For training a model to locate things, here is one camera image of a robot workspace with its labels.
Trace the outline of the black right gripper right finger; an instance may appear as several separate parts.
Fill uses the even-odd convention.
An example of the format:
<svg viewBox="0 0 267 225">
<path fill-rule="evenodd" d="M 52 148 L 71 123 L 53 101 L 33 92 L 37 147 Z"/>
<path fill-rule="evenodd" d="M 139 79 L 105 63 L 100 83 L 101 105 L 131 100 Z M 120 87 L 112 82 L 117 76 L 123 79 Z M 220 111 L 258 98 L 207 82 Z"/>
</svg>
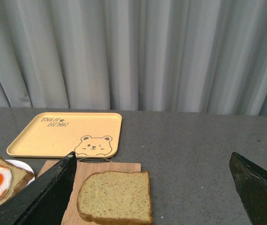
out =
<svg viewBox="0 0 267 225">
<path fill-rule="evenodd" d="M 253 225 L 267 225 L 267 171 L 233 152 L 229 162 L 236 191 Z"/>
</svg>

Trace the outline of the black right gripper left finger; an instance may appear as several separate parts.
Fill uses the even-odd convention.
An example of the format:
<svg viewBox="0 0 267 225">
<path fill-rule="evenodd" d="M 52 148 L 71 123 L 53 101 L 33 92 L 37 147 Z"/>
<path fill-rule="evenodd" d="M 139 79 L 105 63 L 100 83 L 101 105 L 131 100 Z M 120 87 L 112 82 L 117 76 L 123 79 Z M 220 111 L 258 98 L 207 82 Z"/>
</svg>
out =
<svg viewBox="0 0 267 225">
<path fill-rule="evenodd" d="M 70 152 L 0 205 L 0 225 L 59 225 L 73 191 L 77 160 Z"/>
</svg>

